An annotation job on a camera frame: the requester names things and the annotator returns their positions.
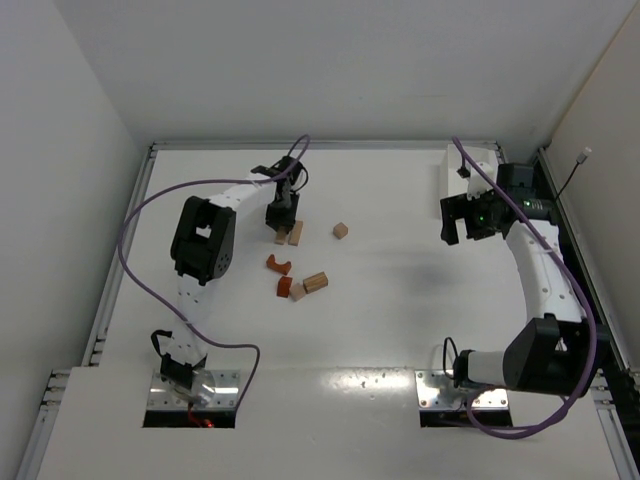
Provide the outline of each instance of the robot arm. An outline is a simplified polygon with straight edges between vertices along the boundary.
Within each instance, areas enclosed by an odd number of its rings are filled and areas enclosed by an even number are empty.
[[[553,204],[536,198],[533,169],[500,165],[497,183],[521,206],[562,258]],[[441,200],[441,237],[449,245],[458,243],[456,220],[459,218],[464,219],[467,238],[479,240],[501,232],[518,266],[529,321],[504,351],[462,351],[454,362],[454,384],[569,395],[578,383],[588,352],[584,311],[569,282],[528,227],[516,219],[493,190],[475,194],[477,184],[473,189],[474,194]],[[608,343],[606,328],[598,326],[597,355],[591,377]]]
[[[204,199],[193,196],[185,202],[171,258],[177,272],[178,309],[192,325],[210,317],[218,281],[233,259],[236,223],[267,207],[269,227],[287,232],[293,228],[299,201],[293,186],[304,167],[298,162],[284,179],[265,182],[284,172],[293,161],[286,156],[272,167],[256,167],[245,178],[248,183]],[[163,351],[159,335],[169,337]],[[205,365],[207,345],[182,323],[173,332],[154,332],[152,341],[162,359],[161,374],[183,391],[191,391],[197,370]]]

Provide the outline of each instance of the white table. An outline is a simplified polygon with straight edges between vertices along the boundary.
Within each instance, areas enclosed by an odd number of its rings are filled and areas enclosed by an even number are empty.
[[[198,178],[242,178],[283,153],[160,151],[147,194]],[[413,368],[440,368],[447,335],[461,349],[501,349],[526,321],[516,265],[500,236],[455,247],[440,240],[443,155],[311,150],[300,246],[274,245],[262,213],[238,226],[222,300],[206,329],[263,352],[235,429],[141,428],[159,368],[149,335],[180,327],[124,279],[100,366],[73,370],[38,478],[617,478],[589,395],[561,424],[528,440],[420,428]],[[224,188],[169,194],[140,218],[130,265],[171,300],[169,247],[183,202]],[[331,230],[341,221],[349,235],[338,241]],[[271,253],[292,261],[295,280],[325,271],[329,287],[298,303],[277,298],[278,276],[264,266]],[[253,358],[211,349],[207,365],[240,368],[246,379]],[[369,381],[370,372],[357,367],[388,367],[387,380]],[[560,401],[509,399],[515,424],[543,419]]]

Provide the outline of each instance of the wall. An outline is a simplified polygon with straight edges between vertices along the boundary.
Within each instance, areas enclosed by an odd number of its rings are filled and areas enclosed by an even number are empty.
[[[0,2],[0,478],[84,351],[142,153],[50,0]]]
[[[627,345],[640,345],[640,7],[611,44],[553,136],[549,148],[556,185],[577,154],[593,154],[563,194],[588,242],[615,310],[610,313]],[[640,366],[640,351],[628,349]]]
[[[159,138],[548,141],[635,0],[55,0]]]

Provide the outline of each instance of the wooden block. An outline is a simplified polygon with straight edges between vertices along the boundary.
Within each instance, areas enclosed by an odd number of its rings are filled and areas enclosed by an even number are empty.
[[[276,245],[284,245],[287,241],[287,231],[284,228],[279,228],[276,232],[276,239],[273,241]]]
[[[344,223],[340,222],[338,225],[333,227],[333,234],[338,238],[342,239],[347,236],[349,233],[349,227],[347,227]]]
[[[307,293],[313,293],[329,285],[329,279],[324,272],[320,272],[309,278],[305,278],[302,284]]]
[[[279,297],[287,298],[289,296],[289,290],[291,289],[291,282],[293,282],[293,278],[291,277],[280,277],[276,294]]]
[[[297,302],[306,294],[307,294],[307,291],[304,289],[304,286],[300,283],[296,283],[293,287],[289,289],[289,296],[293,299],[294,302]]]
[[[291,271],[291,262],[276,263],[276,256],[271,254],[267,258],[267,267],[280,275],[287,275]]]
[[[298,246],[300,243],[300,235],[302,235],[302,220],[296,220],[296,224],[293,226],[293,230],[291,230],[291,235],[289,235],[289,245]]]

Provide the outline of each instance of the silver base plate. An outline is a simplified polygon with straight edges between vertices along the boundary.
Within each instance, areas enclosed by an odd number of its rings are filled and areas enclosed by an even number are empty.
[[[215,394],[207,405],[198,405],[198,412],[229,412],[235,410],[238,401],[240,372],[238,370],[210,370],[215,378]],[[148,412],[186,412],[188,400],[177,392],[172,384],[163,381],[160,372],[153,372]]]
[[[454,388],[453,380],[444,374],[444,370],[416,370],[418,407],[424,412],[463,411],[464,401],[473,390]],[[473,410],[509,411],[507,391],[496,389],[485,392],[473,402]]]

